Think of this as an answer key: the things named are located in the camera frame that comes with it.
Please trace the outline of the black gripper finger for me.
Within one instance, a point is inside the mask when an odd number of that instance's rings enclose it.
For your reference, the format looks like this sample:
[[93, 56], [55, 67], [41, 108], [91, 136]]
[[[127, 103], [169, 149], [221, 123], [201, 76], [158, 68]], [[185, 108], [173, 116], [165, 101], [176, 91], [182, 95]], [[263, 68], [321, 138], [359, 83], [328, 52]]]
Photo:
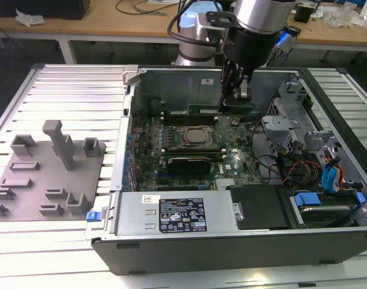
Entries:
[[246, 75], [243, 71], [239, 72], [236, 83], [236, 99], [238, 101], [251, 102], [252, 93], [249, 86], [251, 80], [251, 75]]
[[225, 106], [226, 100], [234, 98], [235, 90], [241, 85], [242, 81], [243, 68], [229, 59], [223, 59], [220, 106]]

